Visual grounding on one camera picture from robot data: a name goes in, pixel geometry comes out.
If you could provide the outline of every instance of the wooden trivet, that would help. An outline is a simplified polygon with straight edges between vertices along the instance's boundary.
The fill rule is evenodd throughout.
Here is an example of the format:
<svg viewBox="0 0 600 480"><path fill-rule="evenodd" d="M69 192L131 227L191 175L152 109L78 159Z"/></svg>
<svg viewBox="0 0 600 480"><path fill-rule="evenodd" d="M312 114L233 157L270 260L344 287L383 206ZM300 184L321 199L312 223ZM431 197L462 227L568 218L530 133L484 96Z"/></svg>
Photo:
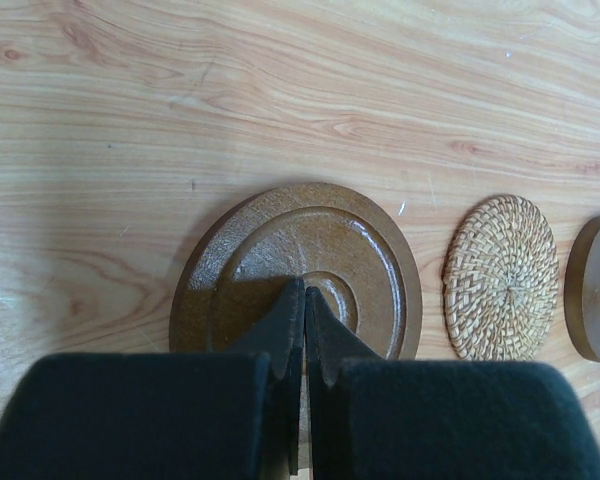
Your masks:
<svg viewBox="0 0 600 480"><path fill-rule="evenodd" d="M323 183L265 192L207 232L176 289L171 351L224 350L295 276L378 354L415 357L422 294L407 241L370 199Z"/></svg>
<svg viewBox="0 0 600 480"><path fill-rule="evenodd" d="M580 355L600 362L600 217L584 226L571 249L564 311Z"/></svg>
<svg viewBox="0 0 600 480"><path fill-rule="evenodd" d="M456 232L444 284L447 331L460 358L532 359L547 337L558 294L547 220L521 197L480 205Z"/></svg>

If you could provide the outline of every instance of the light wood tabletop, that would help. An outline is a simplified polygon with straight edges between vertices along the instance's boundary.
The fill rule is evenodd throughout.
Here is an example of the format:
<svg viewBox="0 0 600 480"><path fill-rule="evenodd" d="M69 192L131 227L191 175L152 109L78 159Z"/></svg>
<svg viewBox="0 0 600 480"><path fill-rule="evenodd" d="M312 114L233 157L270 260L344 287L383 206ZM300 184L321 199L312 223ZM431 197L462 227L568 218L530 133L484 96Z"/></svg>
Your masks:
<svg viewBox="0 0 600 480"><path fill-rule="evenodd" d="M395 219L418 358L453 358L441 269L468 209L534 202L561 279L600 213L600 0L0 1L0 411L45 354L166 352L202 233L309 180ZM538 359L600 444L600 364L562 297Z"/></svg>

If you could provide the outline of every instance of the brown wooden disc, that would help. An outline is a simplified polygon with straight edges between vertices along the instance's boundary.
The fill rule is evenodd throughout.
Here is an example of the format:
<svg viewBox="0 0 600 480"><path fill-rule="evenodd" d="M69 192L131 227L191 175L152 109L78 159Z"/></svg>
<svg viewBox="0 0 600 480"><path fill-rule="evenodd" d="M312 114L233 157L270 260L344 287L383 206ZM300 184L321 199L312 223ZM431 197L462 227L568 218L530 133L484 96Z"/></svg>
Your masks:
<svg viewBox="0 0 600 480"><path fill-rule="evenodd" d="M571 341L580 355L600 362L600 217L584 226L571 249L564 309Z"/></svg>
<svg viewBox="0 0 600 480"><path fill-rule="evenodd" d="M270 190L212 227L176 290L171 351L224 350L296 276L378 354L415 357L422 293L407 241L370 199L324 183Z"/></svg>

